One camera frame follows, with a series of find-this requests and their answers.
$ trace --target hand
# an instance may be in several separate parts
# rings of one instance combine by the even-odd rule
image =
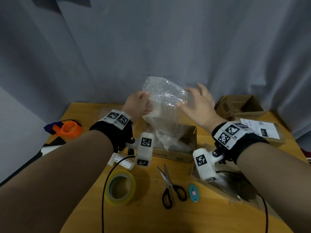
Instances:
[[[138,91],[131,94],[125,102],[122,111],[130,115],[133,124],[142,115],[147,115],[152,111],[152,105],[149,101],[150,92]]]
[[[189,118],[191,118],[198,126],[204,128],[208,133],[227,120],[221,118],[214,110],[215,101],[207,88],[201,84],[197,84],[201,92],[196,88],[187,88],[194,98],[194,108],[190,108],[182,102],[177,102],[180,108]]]

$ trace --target wrist strap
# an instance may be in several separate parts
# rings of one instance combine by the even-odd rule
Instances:
[[[112,143],[114,153],[125,149],[125,143],[132,143],[132,121],[125,112],[112,110],[107,116],[93,124],[91,130],[104,133]]]
[[[255,134],[255,131],[239,122],[226,122],[218,125],[212,132],[216,147],[227,160],[236,161],[239,155],[252,144],[269,142]]]

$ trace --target table surface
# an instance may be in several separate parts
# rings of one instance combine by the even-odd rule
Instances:
[[[121,105],[97,103],[71,103],[62,120],[75,119],[82,124],[83,132],[105,116],[113,108],[121,109]],[[267,112],[259,120],[277,122],[285,135],[286,144],[280,148],[291,155],[306,161],[299,146],[290,132],[271,112]],[[188,124],[195,125],[189,119]],[[143,119],[133,128],[134,137],[139,137]],[[47,143],[55,139],[50,136]],[[198,144],[213,144],[212,137],[202,128],[197,129]],[[183,186],[188,190],[194,183],[199,191],[200,200],[194,203],[190,198],[181,202],[173,193],[173,208],[167,210],[162,205],[162,194],[165,182],[157,166],[166,164],[173,184]],[[105,232],[258,232],[265,231],[265,214],[247,204],[230,203],[222,196],[197,183],[189,177],[191,163],[183,163],[153,157],[147,168],[135,166],[131,173],[136,183],[136,193],[130,204],[112,206],[104,203]],[[107,166],[98,180],[72,212],[61,233],[69,232],[100,232],[101,231],[101,198],[104,182],[111,170]],[[269,216],[269,233],[292,232],[281,220]]]

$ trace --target fabric backdrop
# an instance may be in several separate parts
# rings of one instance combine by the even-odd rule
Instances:
[[[0,86],[45,123],[147,76],[255,94],[311,151],[311,0],[2,0]]]

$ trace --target plastic bag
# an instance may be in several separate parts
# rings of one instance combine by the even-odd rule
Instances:
[[[160,77],[148,77],[142,90],[150,91],[153,105],[153,111],[143,118],[153,127],[155,136],[163,143],[164,148],[168,150],[174,147],[174,150],[189,152],[191,148],[179,141],[189,126],[180,123],[185,115],[176,108],[176,103],[188,103],[191,96],[182,87]]]

